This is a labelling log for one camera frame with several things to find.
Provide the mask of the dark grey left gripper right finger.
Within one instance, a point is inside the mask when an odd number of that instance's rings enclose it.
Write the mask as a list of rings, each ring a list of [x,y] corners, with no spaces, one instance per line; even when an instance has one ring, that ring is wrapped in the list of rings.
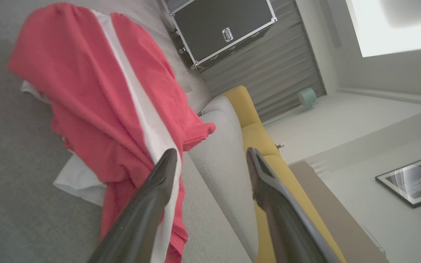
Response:
[[[338,256],[256,148],[247,149],[253,198],[266,213],[278,263],[337,263]]]

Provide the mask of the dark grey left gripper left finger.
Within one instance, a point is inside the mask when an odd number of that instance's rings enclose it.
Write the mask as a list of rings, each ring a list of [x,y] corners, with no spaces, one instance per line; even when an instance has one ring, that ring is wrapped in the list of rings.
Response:
[[[168,149],[97,246],[89,263],[148,263],[171,199],[177,151]]]

